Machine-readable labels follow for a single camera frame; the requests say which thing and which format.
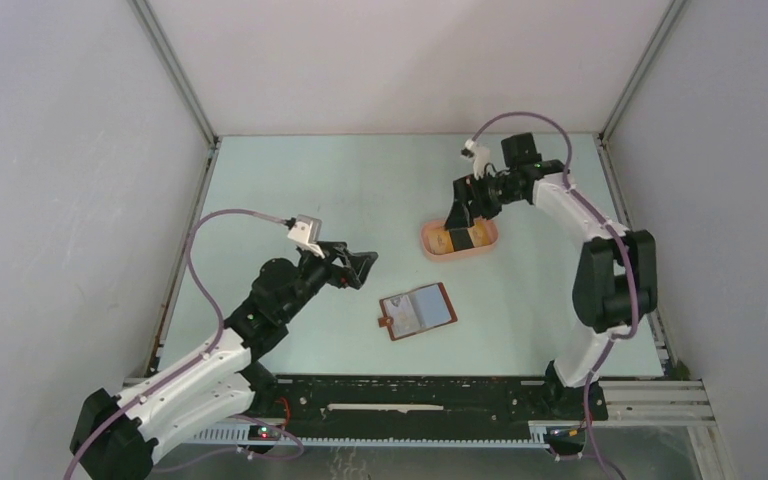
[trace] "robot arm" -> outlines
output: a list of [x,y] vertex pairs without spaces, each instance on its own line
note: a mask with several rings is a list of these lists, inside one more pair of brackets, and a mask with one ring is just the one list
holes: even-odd
[[[489,150],[467,142],[461,155],[473,161],[473,174],[454,181],[454,202],[445,228],[471,227],[475,218],[493,218],[503,205],[525,200],[554,218],[581,245],[572,292],[579,322],[563,353],[547,369],[547,384],[554,384],[550,396],[557,397],[565,389],[582,387],[611,336],[630,329],[628,286],[625,274],[614,274],[615,263],[634,275],[639,314],[655,309],[655,240],[649,232],[630,231],[582,202],[572,175],[564,182],[564,164],[544,161],[532,134],[506,138],[502,152],[507,169],[490,172]],[[627,247],[631,265],[622,265],[612,231]]]
[[[318,242],[320,226],[314,218],[294,219],[288,237],[299,247],[298,264],[284,258],[266,262],[248,298],[225,319],[210,352],[205,349],[212,338],[116,396],[100,389],[85,400],[70,444],[73,454],[98,425],[138,399],[81,458],[90,477],[145,478],[182,441],[253,405],[274,401],[270,395],[275,378],[258,360],[287,335],[287,324],[323,286],[359,289],[378,258],[374,252],[352,253],[342,242]],[[175,375],[193,361],[198,363]],[[162,388],[145,395],[164,381]]]

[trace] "floor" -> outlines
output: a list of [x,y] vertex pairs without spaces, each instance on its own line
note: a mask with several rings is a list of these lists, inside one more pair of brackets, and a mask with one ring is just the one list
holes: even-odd
[[[499,135],[482,143],[503,166]],[[359,291],[324,288],[289,325],[263,364],[275,373],[379,375],[542,375],[565,345],[578,264],[552,219],[525,202],[496,218],[490,253],[433,263],[419,230],[445,217],[451,182],[470,172],[463,135],[226,137],[202,214],[249,208],[289,218],[322,219],[322,240],[380,254]],[[536,136],[545,159],[565,158],[558,135]],[[603,211],[614,209],[593,137],[573,135],[572,172]],[[199,232],[194,263],[227,315],[245,298],[259,267],[277,256],[295,262],[285,231],[252,218],[217,218]],[[393,342],[378,327],[379,299],[443,282],[458,322]],[[211,335],[216,319],[187,274],[167,326],[163,368]],[[618,344],[602,372],[659,376],[648,323]]]

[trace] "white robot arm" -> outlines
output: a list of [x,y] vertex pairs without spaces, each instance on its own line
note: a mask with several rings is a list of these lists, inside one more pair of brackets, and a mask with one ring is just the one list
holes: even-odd
[[300,215],[290,224],[298,264],[284,258],[266,262],[220,332],[144,382],[116,396],[99,389],[84,401],[70,444],[73,454],[99,425],[121,415],[85,447],[80,463],[91,478],[145,478],[164,455],[199,431],[274,402],[275,377],[258,359],[287,335],[290,320],[323,286],[359,289],[378,258],[374,252],[349,252],[342,242],[319,242],[317,219]]
[[[507,169],[490,172],[489,150],[473,140],[466,142],[461,155],[473,161],[473,174],[454,181],[454,203],[445,227],[471,227],[473,219],[493,218],[502,211],[502,205],[525,200],[555,219],[573,242],[581,245],[572,292],[579,322],[567,346],[546,371],[550,408],[567,398],[580,405],[581,397],[570,390],[583,387],[591,372],[591,382],[595,382],[606,345],[612,337],[627,335],[633,324],[625,274],[615,275],[615,264],[634,276],[638,315],[651,312],[657,305],[655,240],[649,232],[630,231],[596,209],[576,189],[572,175],[565,174],[562,162],[543,160],[532,134],[503,140],[502,151]],[[623,265],[617,239],[627,249],[630,265]]]

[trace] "white wall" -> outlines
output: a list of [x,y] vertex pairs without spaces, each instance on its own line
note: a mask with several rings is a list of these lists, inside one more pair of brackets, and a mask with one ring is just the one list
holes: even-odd
[[768,479],[768,1],[691,2],[611,152],[735,468]]
[[220,134],[593,132],[669,0],[151,4]]
[[206,152],[127,2],[0,0],[0,479],[146,358]]

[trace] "metal frame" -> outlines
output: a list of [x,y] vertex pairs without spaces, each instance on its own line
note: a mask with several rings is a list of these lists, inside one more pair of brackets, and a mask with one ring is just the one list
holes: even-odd
[[204,201],[207,198],[208,186],[210,180],[213,178],[213,171],[216,166],[216,158],[219,156],[219,148],[222,146],[222,140],[218,139],[216,144],[210,149],[207,156],[207,162],[205,164],[204,173],[202,174],[199,187],[196,190],[196,196],[193,199],[193,205],[189,211],[189,220],[187,221],[187,229],[184,231],[181,237],[181,243],[178,247],[178,257],[175,260],[175,266],[172,269],[172,273],[169,278],[169,284],[167,287],[168,295],[166,301],[162,305],[160,316],[155,324],[155,331],[157,334],[154,337],[154,344],[149,351],[148,358],[144,363],[146,375],[151,375],[157,371],[157,362],[160,360],[160,355],[163,353],[163,342],[166,339],[166,335],[169,333],[169,321],[172,318],[172,313],[175,310],[175,303],[178,300],[178,293],[181,291],[181,282],[184,281],[184,273],[186,273],[184,253],[187,245],[187,237],[193,225],[201,217],[201,211],[204,207]]
[[[215,159],[218,155],[220,146],[219,138],[210,125],[192,85],[187,79],[174,50],[169,44],[168,38],[163,32],[154,10],[151,8],[149,0],[129,1],[134,8],[137,18],[146,29],[148,37],[154,45],[164,67],[169,72],[171,81],[192,113],[205,140],[211,146],[205,172],[201,179],[201,186],[194,199],[193,208],[189,212],[190,221],[188,225],[191,226],[198,219],[204,204],[208,185],[213,173],[213,167],[215,165]],[[676,22],[680,18],[687,3],[687,0],[673,0],[670,3],[633,74],[623,89],[617,104],[614,106],[602,133],[595,138],[603,171],[605,172],[605,178],[608,182],[608,187],[611,192],[614,206],[618,212],[619,220],[630,227],[633,225],[633,220],[617,181],[616,171],[610,157],[609,149],[607,148],[607,142],[614,134],[632,97],[636,93],[646,74],[649,72],[657,55],[661,52],[669,33],[676,25]],[[172,305],[174,305],[175,299],[177,298],[180,284],[183,279],[183,245],[185,240],[186,234],[182,239],[182,248],[170,279],[169,296],[165,308],[160,315],[155,348],[151,352],[152,359],[157,358],[161,353],[158,345],[162,343],[162,339],[168,330],[166,322],[171,317]],[[675,342],[672,341],[673,336],[663,322],[659,310],[656,310],[650,315],[650,322],[655,336],[656,347],[658,348],[659,356],[662,359],[662,364],[665,367],[665,371],[669,371],[670,366],[678,361],[678,355],[675,351]],[[150,367],[147,369],[147,373],[149,375],[152,373]],[[615,381],[603,379],[600,381],[600,384],[605,392],[605,401],[607,403],[609,417],[607,421],[596,422],[597,426],[686,426],[694,446],[694,452],[703,479],[730,480],[735,478],[729,462],[728,452],[716,426],[713,411],[708,403],[708,397],[702,382],[665,380]],[[543,443],[543,434],[546,433],[546,428],[559,425],[563,425],[563,422],[529,422],[532,434],[531,439],[524,441],[463,441],[441,443],[422,441],[402,442],[399,440],[365,441],[362,439],[308,439],[307,443],[322,446],[340,446],[352,443],[353,445],[369,444],[370,446],[400,445],[542,448],[545,447],[545,444]],[[248,425],[246,424],[241,424],[237,421],[221,422],[214,427],[199,433],[190,443],[235,445],[238,444],[242,438],[245,438],[245,432],[247,431]]]
[[204,109],[199,103],[198,97],[193,90],[193,86],[184,74],[184,69],[181,67],[181,62],[178,61],[178,57],[175,55],[172,45],[169,44],[169,39],[166,38],[166,34],[163,33],[163,28],[161,28],[160,22],[157,20],[157,15],[155,15],[154,9],[151,8],[148,0],[129,0],[129,2],[134,9],[137,19],[148,34],[149,40],[154,46],[158,58],[163,62],[163,66],[169,73],[172,84],[175,85],[175,89],[178,90],[178,93],[181,95],[184,103],[193,115],[193,119],[195,119],[198,124],[202,135],[204,135],[208,145],[215,147],[218,142],[216,132],[210,125],[210,121],[207,119],[207,115],[204,113]]
[[649,44],[646,45],[643,55],[637,62],[637,66],[634,67],[634,72],[632,72],[631,77],[628,79],[628,83],[626,83],[622,94],[620,94],[617,104],[614,106],[611,114],[608,115],[608,121],[602,128],[602,137],[606,141],[614,134],[617,124],[619,124],[623,113],[625,113],[625,109],[628,108],[631,98],[640,86],[640,82],[642,82],[646,74],[649,73],[649,68],[661,52],[661,47],[663,47],[664,42],[675,27],[676,22],[688,1],[689,0],[672,0],[667,7],[667,10],[664,12],[664,16],[661,17],[661,22],[655,29],[655,33],[652,34],[652,38],[649,39]]

